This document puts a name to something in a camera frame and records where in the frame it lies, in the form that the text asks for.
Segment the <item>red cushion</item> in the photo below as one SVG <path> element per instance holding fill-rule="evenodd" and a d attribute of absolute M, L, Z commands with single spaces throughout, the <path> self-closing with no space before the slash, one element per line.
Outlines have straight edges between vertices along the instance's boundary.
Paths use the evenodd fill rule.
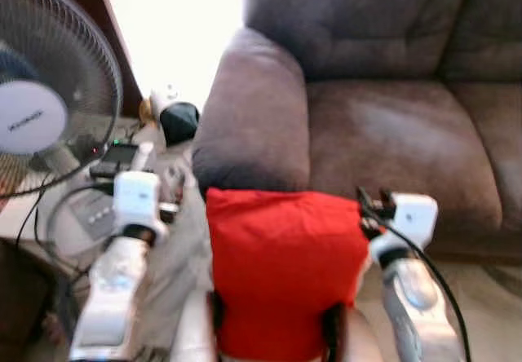
<path fill-rule="evenodd" d="M 359 205 L 318 192 L 211 188 L 206 211 L 224 303 L 220 350 L 252 360 L 321 355 L 322 314 L 353 305 L 368 253 Z"/>

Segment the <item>couch armrest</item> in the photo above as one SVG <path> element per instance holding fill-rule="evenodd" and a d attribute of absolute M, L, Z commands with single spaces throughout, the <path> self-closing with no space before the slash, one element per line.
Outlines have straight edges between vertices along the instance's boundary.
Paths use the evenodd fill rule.
<path fill-rule="evenodd" d="M 179 318 L 170 362 L 217 362 L 213 309 L 209 292 L 192 291 Z"/>
<path fill-rule="evenodd" d="M 253 29 L 238 31 L 219 64 L 192 161 L 203 192 L 307 188 L 307 95 L 288 51 Z"/>
<path fill-rule="evenodd" d="M 347 309 L 343 313 L 339 340 L 336 362 L 383 362 L 377 338 L 357 309 Z"/>

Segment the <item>fan guard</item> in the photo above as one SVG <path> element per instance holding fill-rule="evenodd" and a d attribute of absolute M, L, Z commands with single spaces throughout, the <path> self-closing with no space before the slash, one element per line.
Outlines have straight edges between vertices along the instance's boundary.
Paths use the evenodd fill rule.
<path fill-rule="evenodd" d="M 0 0 L 0 198 L 99 157 L 121 102 L 117 61 L 75 2 Z"/>

